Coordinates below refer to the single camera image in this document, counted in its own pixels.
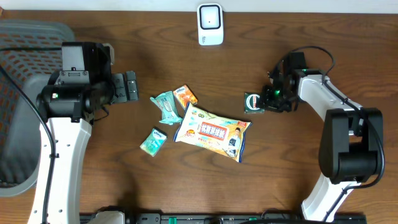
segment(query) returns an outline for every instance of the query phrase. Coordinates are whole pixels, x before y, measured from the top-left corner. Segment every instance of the small snack packet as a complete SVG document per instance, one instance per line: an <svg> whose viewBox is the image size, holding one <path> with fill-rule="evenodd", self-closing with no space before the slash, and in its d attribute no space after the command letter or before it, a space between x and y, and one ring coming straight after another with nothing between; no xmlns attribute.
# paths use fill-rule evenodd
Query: small snack packet
<svg viewBox="0 0 398 224"><path fill-rule="evenodd" d="M244 112L245 113L263 113L265 110L258 108L260 95L255 93L244 93Z"/></svg>
<svg viewBox="0 0 398 224"><path fill-rule="evenodd" d="M151 97L150 100L154 102L156 106L162 111L162 120L159 121L160 123L168 125L181 123L182 118L178 116L172 91L162 93L156 98Z"/></svg>
<svg viewBox="0 0 398 224"><path fill-rule="evenodd" d="M204 147L242 162L245 132L250 125L251 122L222 118L188 103L174 141Z"/></svg>
<svg viewBox="0 0 398 224"><path fill-rule="evenodd" d="M139 147L153 157L159 151L160 147L162 147L166 139L166 135L154 128L148 138L145 139Z"/></svg>
<svg viewBox="0 0 398 224"><path fill-rule="evenodd" d="M198 99L195 97L195 95L193 95L192 91L187 85L181 86L180 88L174 90L173 94L184 109L187 107L188 102L190 102L192 105L196 105L198 103Z"/></svg>

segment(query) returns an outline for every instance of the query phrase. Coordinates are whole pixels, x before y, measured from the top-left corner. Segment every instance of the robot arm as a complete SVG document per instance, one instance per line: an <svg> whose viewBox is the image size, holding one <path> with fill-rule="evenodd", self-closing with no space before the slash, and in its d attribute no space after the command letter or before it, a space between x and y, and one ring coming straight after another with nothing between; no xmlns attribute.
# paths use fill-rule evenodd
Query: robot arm
<svg viewBox="0 0 398 224"><path fill-rule="evenodd" d="M329 84L335 89L340 95L344 96L333 84ZM343 104L336 95L334 95L329 89L322 85L322 75L309 75L300 80L298 86L298 96L301 100L306 101L322 118L325 120L326 112L333 109L343 109L345 111L353 111L350 106ZM357 108L362 106L352 102ZM349 135L353 135L353 130L349 130ZM340 196L342 189L347 186L360 185L357 181L346 181L340 182L339 184L332 184L330 179L325 177L323 174L319 176L318 182L310 196L303 201L301 209L303 217L306 220L322 221L326 215L326 212L332 207L333 203ZM351 193L349 190L347 194L344 194L343 198L338 202L337 206L333 209L327 218L327 222L332 222L336 211L340 205L344 202L345 198Z"/></svg>
<svg viewBox="0 0 398 224"><path fill-rule="evenodd" d="M112 74L113 49L91 42L64 42L63 69L55 72L37 97L56 145L50 180L47 223L80 223L79 200L83 158L94 124L94 111L104 105L138 99L134 72ZM49 138L40 126L41 155L34 204L28 223L42 223L50 170ZM103 212L96 223L124 223L124 213Z"/></svg>
<svg viewBox="0 0 398 224"><path fill-rule="evenodd" d="M298 102L304 101L325 122L318 158L322 173L301 208L306 220L332 222L353 188L382 172L384 159L377 139L355 109L372 122L380 139L382 114L347 99L323 71L308 69L303 52L289 53L283 58L283 72L277 65L269 76L273 86L266 85L261 94L266 110L290 112L293 103L296 110ZM349 142L350 135L362 137L362 141Z"/></svg>

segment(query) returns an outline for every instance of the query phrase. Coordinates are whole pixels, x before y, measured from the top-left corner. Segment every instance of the white device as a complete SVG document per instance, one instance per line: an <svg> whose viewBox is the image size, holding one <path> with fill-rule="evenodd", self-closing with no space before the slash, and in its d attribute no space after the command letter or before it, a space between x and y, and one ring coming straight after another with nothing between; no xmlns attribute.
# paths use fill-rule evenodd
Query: white device
<svg viewBox="0 0 398 224"><path fill-rule="evenodd" d="M216 3L201 4L197 14L199 44L221 44L224 40L223 8Z"/></svg>

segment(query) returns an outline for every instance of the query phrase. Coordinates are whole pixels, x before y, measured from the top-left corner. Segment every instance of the white wall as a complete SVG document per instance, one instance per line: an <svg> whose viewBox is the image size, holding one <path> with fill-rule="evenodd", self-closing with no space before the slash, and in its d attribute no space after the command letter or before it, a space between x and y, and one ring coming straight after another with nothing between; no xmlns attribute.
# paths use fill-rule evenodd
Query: white wall
<svg viewBox="0 0 398 224"><path fill-rule="evenodd" d="M4 9L196 11L203 0L0 0ZM398 0L217 0L225 12L398 13Z"/></svg>

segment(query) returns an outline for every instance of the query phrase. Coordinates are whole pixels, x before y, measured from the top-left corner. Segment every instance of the green snack packet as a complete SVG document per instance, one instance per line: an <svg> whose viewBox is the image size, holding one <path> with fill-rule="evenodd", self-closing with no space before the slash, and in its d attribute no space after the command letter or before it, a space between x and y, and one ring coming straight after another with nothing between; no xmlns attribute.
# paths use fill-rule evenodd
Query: green snack packet
<svg viewBox="0 0 398 224"><path fill-rule="evenodd" d="M150 100L162 111L162 120L159 121L160 123L168 125L181 123L182 118L178 116L173 91L162 93L156 98L151 97Z"/></svg>
<svg viewBox="0 0 398 224"><path fill-rule="evenodd" d="M147 139L139 146L142 150L146 151L151 156L155 156L166 141L167 136L156 130L152 130Z"/></svg>
<svg viewBox="0 0 398 224"><path fill-rule="evenodd" d="M260 101L260 96L258 94L244 93L244 112L263 113L265 110L257 107L259 101Z"/></svg>

